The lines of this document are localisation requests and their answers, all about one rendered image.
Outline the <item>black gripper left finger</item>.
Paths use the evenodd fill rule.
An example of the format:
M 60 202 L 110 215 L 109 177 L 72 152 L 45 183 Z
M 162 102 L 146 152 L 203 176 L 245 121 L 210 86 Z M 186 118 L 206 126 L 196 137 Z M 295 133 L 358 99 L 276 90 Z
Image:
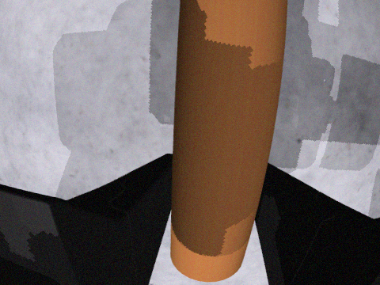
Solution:
M 0 184 L 0 257 L 60 285 L 149 285 L 172 175 L 166 154 L 67 200 Z

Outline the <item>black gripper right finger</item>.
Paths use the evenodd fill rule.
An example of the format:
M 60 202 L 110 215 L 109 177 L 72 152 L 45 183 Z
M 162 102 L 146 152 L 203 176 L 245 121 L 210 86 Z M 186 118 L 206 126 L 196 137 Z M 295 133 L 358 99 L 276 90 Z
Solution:
M 269 163 L 254 222 L 269 285 L 380 285 L 380 218 Z

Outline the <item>orange-brown rounded cylinder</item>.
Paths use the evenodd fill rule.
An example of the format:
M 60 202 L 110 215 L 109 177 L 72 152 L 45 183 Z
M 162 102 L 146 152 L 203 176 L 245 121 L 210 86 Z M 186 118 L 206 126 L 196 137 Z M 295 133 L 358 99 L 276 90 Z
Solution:
M 243 264 L 266 177 L 288 0 L 180 0 L 171 260 L 199 282 Z

